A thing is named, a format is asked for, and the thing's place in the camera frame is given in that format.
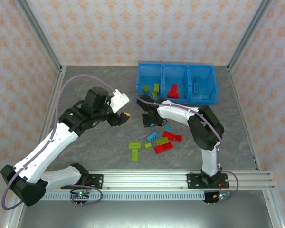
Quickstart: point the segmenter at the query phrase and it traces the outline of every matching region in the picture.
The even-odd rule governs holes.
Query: wall
[[[285,213],[285,0],[271,4],[232,76],[253,146]]]
[[[0,0],[0,170],[37,145],[55,78],[16,1]],[[0,199],[5,186],[0,175]],[[0,228],[5,216],[0,204]]]
[[[261,0],[28,0],[63,65],[227,65]]]

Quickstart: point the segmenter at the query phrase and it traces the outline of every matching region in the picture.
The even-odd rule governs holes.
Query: black mounting plate
[[[103,174],[89,174],[87,177],[86,186],[91,186],[97,189],[102,189],[104,183],[104,175]],[[72,188],[69,186],[61,187],[62,189],[84,189],[84,188]]]
[[[200,173],[189,173],[187,174],[187,185],[188,189],[219,189],[219,183],[226,184],[229,188],[229,180],[228,180],[228,175],[225,173],[221,173],[218,176],[218,180],[211,184],[207,185],[204,183],[201,179],[201,174]]]

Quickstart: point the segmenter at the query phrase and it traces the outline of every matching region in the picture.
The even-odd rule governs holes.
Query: robotic arm
[[[118,90],[109,96],[108,91],[100,87],[90,89],[85,100],[77,102],[60,116],[57,129],[46,149],[30,163],[14,180],[11,190],[27,205],[37,203],[47,191],[66,185],[85,185],[89,172],[75,163],[63,170],[45,171],[50,163],[85,130],[95,127],[99,122],[107,121],[112,127],[124,124],[128,113],[117,111],[129,102],[126,94]],[[6,183],[36,155],[50,140],[51,133],[22,161],[14,166],[6,165],[1,174]]]
[[[142,115],[144,127],[152,125],[162,126],[164,119],[172,119],[190,128],[195,143],[201,148],[203,165],[201,168],[201,181],[209,188],[216,187],[221,167],[218,150],[220,142],[209,126],[193,111],[201,114],[222,138],[224,127],[208,106],[191,108],[174,104],[164,98],[154,101],[149,96],[143,95],[142,100],[153,104],[146,104],[141,100],[137,104],[147,113]]]

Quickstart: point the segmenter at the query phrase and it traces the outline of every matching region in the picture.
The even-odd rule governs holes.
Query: blue storage bin
[[[139,63],[137,67],[137,80],[136,80],[136,92],[141,95],[147,94],[151,97],[154,84],[160,84],[160,92],[157,94],[157,98],[161,97],[161,79],[162,79],[162,64],[160,63]],[[150,91],[145,93],[143,88],[148,86]]]
[[[177,104],[212,105],[218,96],[212,65],[139,62],[136,92],[143,95],[143,87],[148,86],[150,91],[146,94],[151,97],[155,83],[160,84],[157,98],[168,98],[172,85],[178,84],[179,98],[169,98]]]
[[[212,65],[190,65],[190,77],[192,87],[198,81],[200,83],[197,92],[192,90],[190,104],[214,105],[218,96],[218,86],[215,80],[214,68]],[[209,99],[193,99],[193,97],[208,97]]]

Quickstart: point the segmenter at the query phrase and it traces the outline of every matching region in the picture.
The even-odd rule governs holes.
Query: green lego brick
[[[156,145],[163,145],[169,142],[169,139],[167,137],[161,138],[161,139],[157,139],[156,140]]]
[[[130,142],[129,143],[129,149],[140,149],[141,143],[140,142]]]
[[[151,149],[152,148],[152,145],[151,145],[151,143],[145,143],[144,144],[144,146],[145,146],[145,148],[148,150],[148,149]]]
[[[138,161],[138,149],[132,149],[131,153],[131,161],[136,162]]]
[[[150,91],[150,88],[146,85],[144,88],[142,88],[143,89],[143,91],[145,92],[145,93],[147,93],[147,92],[149,92]]]
[[[159,83],[154,83],[154,92],[159,93],[160,92],[160,84]]]
[[[157,97],[157,92],[152,92],[151,97],[152,97],[152,98]]]

